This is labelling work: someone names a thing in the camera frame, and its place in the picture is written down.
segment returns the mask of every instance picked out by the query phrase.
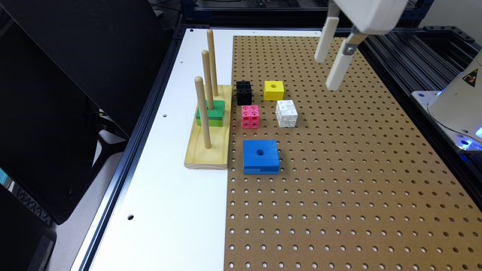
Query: black block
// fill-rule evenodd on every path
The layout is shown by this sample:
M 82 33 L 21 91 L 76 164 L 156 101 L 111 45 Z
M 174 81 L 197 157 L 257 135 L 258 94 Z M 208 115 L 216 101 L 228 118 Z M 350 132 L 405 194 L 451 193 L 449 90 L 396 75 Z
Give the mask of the black block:
M 250 81 L 236 82 L 236 99 L 238 105 L 251 105 L 252 89 Z

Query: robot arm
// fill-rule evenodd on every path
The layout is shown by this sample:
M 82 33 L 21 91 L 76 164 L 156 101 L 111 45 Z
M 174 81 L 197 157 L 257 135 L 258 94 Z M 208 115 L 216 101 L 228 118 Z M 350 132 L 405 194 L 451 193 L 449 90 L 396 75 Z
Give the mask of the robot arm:
M 400 20 L 400 16 L 408 0 L 330 0 L 328 17 L 323 27 L 315 52 L 316 62 L 326 60 L 331 40 L 338 25 L 340 10 L 353 23 L 353 31 L 343 41 L 334 61 L 333 68 L 327 78 L 329 90 L 337 90 L 352 62 L 356 48 L 368 35 L 385 35 L 390 32 Z

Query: wooden base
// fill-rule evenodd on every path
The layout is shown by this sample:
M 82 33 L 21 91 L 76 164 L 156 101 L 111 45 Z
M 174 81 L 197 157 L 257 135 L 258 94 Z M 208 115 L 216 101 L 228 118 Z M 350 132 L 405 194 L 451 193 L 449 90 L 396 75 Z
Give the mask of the wooden base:
M 218 86 L 218 96 L 214 100 L 224 100 L 223 126 L 211 126 L 211 148 L 204 148 L 203 130 L 193 119 L 191 136 L 189 138 L 188 150 L 184 166 L 188 169 L 226 169 L 227 150 L 229 145 L 229 128 L 231 118 L 231 98 L 233 97 L 233 87 L 222 85 Z

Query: wooden peg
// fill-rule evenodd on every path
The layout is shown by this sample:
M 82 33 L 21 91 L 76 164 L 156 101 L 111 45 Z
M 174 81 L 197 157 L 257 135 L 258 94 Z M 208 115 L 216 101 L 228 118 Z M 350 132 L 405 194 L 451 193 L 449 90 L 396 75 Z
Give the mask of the wooden peg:
M 212 100 L 212 88 L 211 88 L 211 72 L 209 67 L 209 52 L 203 50 L 203 67 L 204 67 L 204 80 L 206 80 L 206 97 L 208 99 L 208 110 L 214 109 L 214 102 Z
M 211 64 L 212 94 L 218 96 L 218 76 L 216 74 L 216 55 L 214 51 L 214 34 L 208 29 L 209 64 Z
M 209 135 L 209 120 L 208 111 L 206 110 L 206 98 L 204 96 L 203 78 L 197 76 L 194 79 L 194 83 L 196 84 L 197 106 L 199 107 L 199 114 L 201 116 L 201 127 L 203 128 L 204 147 L 211 148 L 211 136 Z

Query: green block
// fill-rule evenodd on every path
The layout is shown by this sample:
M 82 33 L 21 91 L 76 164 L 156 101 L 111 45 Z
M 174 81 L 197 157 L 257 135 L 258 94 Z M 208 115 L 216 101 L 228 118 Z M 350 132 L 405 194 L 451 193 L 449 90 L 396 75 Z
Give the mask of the green block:
M 198 126 L 201 126 L 201 120 L 196 119 L 196 123 Z M 208 120 L 209 126 L 223 126 L 223 120 Z
M 214 109 L 212 110 L 208 110 L 208 120 L 223 120 L 223 114 L 224 114 L 224 101 L 218 101 L 218 100 L 215 100 L 214 101 Z M 196 111 L 196 120 L 200 120 L 201 119 L 201 116 L 199 114 L 199 109 L 197 109 Z

